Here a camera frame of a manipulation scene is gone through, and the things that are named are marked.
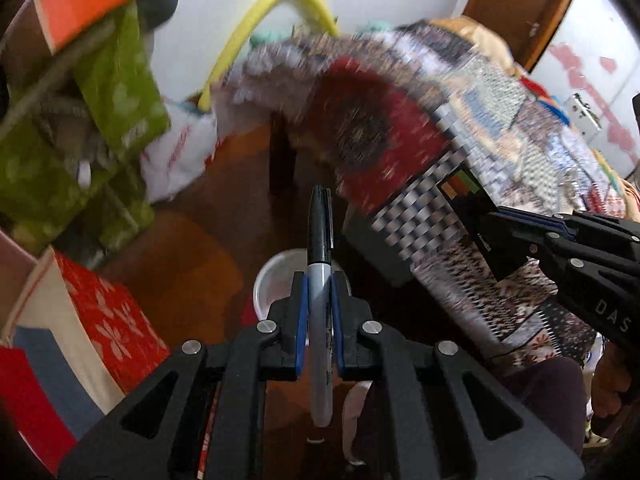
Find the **pink stain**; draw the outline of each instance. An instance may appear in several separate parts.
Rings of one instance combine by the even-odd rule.
[[[571,46],[566,43],[560,43],[557,45],[553,44],[549,46],[549,52],[562,64],[562,68],[567,72],[569,84],[572,88],[587,92],[598,108],[602,110],[602,114],[607,118],[607,121],[609,121],[607,140],[611,144],[619,146],[623,152],[629,155],[635,165],[638,161],[638,156],[635,154],[636,144],[631,135],[631,131],[620,124],[618,118],[607,106],[600,93],[584,76],[582,73],[582,59],[579,56],[576,56]],[[608,57],[601,57],[600,64],[609,73],[615,72],[618,67],[616,61]]]
[[[616,63],[616,60],[611,59],[610,57],[601,57],[600,65],[603,67],[604,70],[606,70],[610,74],[613,74],[618,69],[618,64]]]

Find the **plastic container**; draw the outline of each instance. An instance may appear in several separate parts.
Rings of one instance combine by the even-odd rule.
[[[271,303],[291,293],[293,273],[297,270],[306,272],[306,249],[282,251],[262,266],[254,283],[254,311],[259,320],[267,319]],[[332,270],[342,268],[333,262]],[[347,288],[351,293],[349,280]]]

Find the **yellow arched handle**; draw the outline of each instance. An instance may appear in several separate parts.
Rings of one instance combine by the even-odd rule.
[[[208,111],[211,108],[210,85],[217,81],[223,73],[236,60],[242,46],[248,41],[249,36],[260,21],[273,9],[280,0],[258,0],[254,6],[244,16],[242,21],[236,27],[231,38],[226,42],[222,53],[218,57],[207,82],[202,89],[202,95],[198,101],[198,108],[202,111]],[[338,27],[335,25],[334,18],[329,12],[328,7],[323,0],[295,0],[299,5],[298,10],[311,22],[317,23],[318,26],[327,31],[332,36],[338,36]]]

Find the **wooden leg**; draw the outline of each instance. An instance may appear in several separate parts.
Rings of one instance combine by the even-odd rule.
[[[269,145],[269,192],[277,196],[293,187],[295,169],[296,150],[289,143],[287,121],[281,114],[272,114]]]

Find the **metal screw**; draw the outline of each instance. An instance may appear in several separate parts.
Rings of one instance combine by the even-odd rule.
[[[189,339],[182,343],[182,352],[187,355],[196,355],[201,348],[202,345],[200,344],[200,341],[196,341],[195,339]]]
[[[444,355],[455,355],[458,353],[458,345],[453,341],[440,341],[438,343],[438,352]]]
[[[259,321],[255,327],[258,329],[258,332],[262,332],[263,334],[270,334],[275,332],[278,325],[272,319],[263,319],[262,321]]]
[[[362,324],[362,329],[367,334],[379,334],[380,332],[382,332],[382,325],[380,325],[380,323],[378,323],[377,321],[365,321]]]

